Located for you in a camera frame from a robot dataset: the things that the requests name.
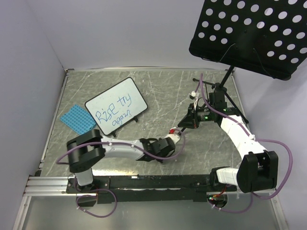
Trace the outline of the small black-framed whiteboard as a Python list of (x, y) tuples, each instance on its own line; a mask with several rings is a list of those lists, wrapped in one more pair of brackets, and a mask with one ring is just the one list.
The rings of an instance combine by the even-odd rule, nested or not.
[(101, 132), (108, 136), (135, 120), (148, 104), (131, 77), (103, 91), (84, 104)]

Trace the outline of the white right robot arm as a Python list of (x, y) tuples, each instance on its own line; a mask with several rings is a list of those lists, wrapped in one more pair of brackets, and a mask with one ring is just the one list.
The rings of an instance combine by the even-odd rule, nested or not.
[(218, 167), (210, 173), (209, 184), (215, 191), (225, 185), (234, 185), (244, 193), (274, 189), (277, 185), (278, 156), (266, 150), (256, 141), (244, 124), (240, 112), (228, 107), (222, 92), (209, 94), (203, 106), (198, 105), (199, 94), (192, 91), (189, 97), (194, 100), (178, 127), (196, 129), (200, 122), (215, 122), (231, 139), (240, 154), (239, 168)]

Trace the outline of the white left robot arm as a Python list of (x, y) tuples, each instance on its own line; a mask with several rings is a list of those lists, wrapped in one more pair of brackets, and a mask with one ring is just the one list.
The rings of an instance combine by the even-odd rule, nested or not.
[(141, 138), (127, 141), (102, 136), (94, 129), (67, 142), (68, 165), (77, 186), (85, 193), (94, 189), (92, 167), (103, 158), (125, 158), (134, 161), (158, 161), (171, 157), (180, 136), (175, 133), (164, 138)]

